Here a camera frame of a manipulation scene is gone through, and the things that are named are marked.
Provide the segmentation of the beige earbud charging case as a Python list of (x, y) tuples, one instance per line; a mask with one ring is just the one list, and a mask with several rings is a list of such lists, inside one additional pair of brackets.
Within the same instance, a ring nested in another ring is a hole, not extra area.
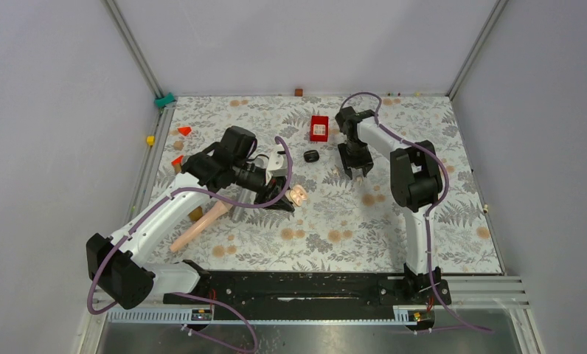
[(300, 185), (296, 184), (286, 192), (286, 198), (296, 207), (301, 207), (308, 200), (308, 192)]

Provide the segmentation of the black earbud charging case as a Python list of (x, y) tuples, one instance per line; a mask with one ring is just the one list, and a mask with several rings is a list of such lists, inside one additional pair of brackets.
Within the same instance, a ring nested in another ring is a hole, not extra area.
[(319, 160), (319, 152), (317, 150), (307, 150), (303, 153), (303, 159), (307, 163), (317, 162)]

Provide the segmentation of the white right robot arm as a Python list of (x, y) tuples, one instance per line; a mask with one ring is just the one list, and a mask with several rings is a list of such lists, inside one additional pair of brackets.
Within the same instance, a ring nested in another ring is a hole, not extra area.
[(404, 210), (407, 257), (404, 266), (405, 297), (421, 304), (433, 294), (440, 281), (440, 269), (430, 254), (434, 232), (431, 207), (438, 202), (443, 183), (434, 145), (428, 141), (413, 143), (393, 134), (377, 122), (372, 110), (357, 112), (351, 106), (341, 108), (336, 122), (345, 142), (338, 145), (344, 172), (353, 170), (363, 176), (374, 166), (370, 148), (389, 161), (389, 183), (395, 203)]

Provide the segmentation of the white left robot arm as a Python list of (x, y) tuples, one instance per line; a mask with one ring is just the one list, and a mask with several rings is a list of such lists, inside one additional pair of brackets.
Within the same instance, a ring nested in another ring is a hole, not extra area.
[(208, 281), (190, 261), (173, 264), (147, 260), (162, 239), (188, 214), (211, 199), (247, 209), (293, 212), (285, 197), (290, 191), (293, 159), (285, 140), (275, 137), (265, 167), (258, 167), (252, 153), (257, 137), (245, 128), (227, 128), (218, 142), (181, 160), (181, 171), (167, 189), (134, 219), (105, 237), (98, 233), (86, 243), (91, 286), (86, 297), (88, 311), (96, 309), (94, 292), (100, 289), (112, 305), (135, 308), (149, 296), (183, 294), (193, 303), (209, 296)]

